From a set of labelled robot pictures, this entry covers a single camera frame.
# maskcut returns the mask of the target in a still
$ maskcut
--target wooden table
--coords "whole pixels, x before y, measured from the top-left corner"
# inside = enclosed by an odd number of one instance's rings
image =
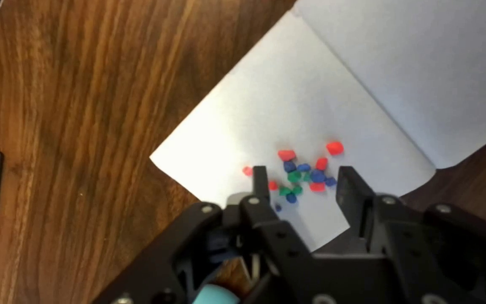
[[[292,0],[6,0],[0,304],[88,302],[196,199],[151,152]],[[486,218],[486,149],[407,196]]]

